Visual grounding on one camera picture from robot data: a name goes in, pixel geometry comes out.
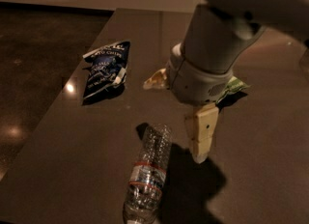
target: clear plastic bottle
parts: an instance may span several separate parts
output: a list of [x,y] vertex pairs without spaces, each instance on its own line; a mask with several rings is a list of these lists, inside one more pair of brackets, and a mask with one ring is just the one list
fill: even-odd
[[128,183],[123,210],[126,224],[151,224],[155,221],[172,146],[170,139],[171,129],[167,125],[146,128],[143,148]]

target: bottle label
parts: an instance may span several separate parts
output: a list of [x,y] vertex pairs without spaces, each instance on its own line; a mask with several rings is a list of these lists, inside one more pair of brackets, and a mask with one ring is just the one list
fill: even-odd
[[166,178],[166,172],[156,165],[137,162],[133,167],[130,184],[146,184],[161,192]]

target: plastic bottle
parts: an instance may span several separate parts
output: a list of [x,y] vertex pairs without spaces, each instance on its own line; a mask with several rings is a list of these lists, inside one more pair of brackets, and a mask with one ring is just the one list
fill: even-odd
[[151,224],[155,221],[171,151],[171,129],[167,125],[148,126],[143,148],[134,164],[123,217],[126,224]]

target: black chip bag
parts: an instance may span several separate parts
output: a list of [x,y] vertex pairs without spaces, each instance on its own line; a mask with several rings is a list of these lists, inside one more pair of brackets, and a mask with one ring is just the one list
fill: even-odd
[[129,47],[130,42],[115,42],[83,55],[84,60],[92,64],[84,100],[125,83]]

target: dark floor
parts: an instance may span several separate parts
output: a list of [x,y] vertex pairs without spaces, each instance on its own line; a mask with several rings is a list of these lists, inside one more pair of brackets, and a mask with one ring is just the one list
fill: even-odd
[[0,180],[110,15],[0,4]]

